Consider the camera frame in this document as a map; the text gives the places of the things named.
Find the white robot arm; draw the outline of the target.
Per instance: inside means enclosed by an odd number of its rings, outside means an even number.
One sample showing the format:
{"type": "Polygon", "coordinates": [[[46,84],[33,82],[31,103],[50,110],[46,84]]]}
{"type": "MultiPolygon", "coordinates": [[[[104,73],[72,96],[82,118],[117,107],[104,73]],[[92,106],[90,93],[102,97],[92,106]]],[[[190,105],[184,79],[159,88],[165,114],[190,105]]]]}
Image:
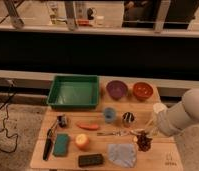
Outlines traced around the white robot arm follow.
{"type": "Polygon", "coordinates": [[[179,134],[185,128],[199,123],[199,89],[186,91],[181,101],[167,107],[163,103],[153,105],[154,129],[164,136],[179,134]]]}

